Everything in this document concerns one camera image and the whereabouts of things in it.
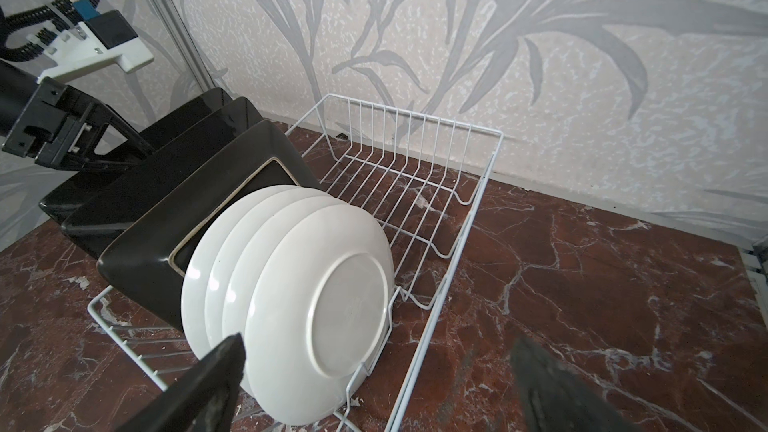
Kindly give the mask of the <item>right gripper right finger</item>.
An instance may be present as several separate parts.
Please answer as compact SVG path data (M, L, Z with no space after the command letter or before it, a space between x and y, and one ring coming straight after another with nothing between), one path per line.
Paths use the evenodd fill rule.
M636 425L565 370L527 337L515 341L510 363L530 431L634 431Z

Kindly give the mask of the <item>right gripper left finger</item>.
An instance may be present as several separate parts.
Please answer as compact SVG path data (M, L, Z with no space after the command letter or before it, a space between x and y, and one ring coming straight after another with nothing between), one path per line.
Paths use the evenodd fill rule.
M244 376L242 335L224 339L120 431L228 431Z

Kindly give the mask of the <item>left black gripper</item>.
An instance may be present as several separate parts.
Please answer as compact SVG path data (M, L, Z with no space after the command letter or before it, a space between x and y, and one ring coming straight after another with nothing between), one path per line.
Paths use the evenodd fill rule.
M109 129L124 141L104 153ZM1 63L3 152L59 171L125 171L155 148L111 106L51 78Z

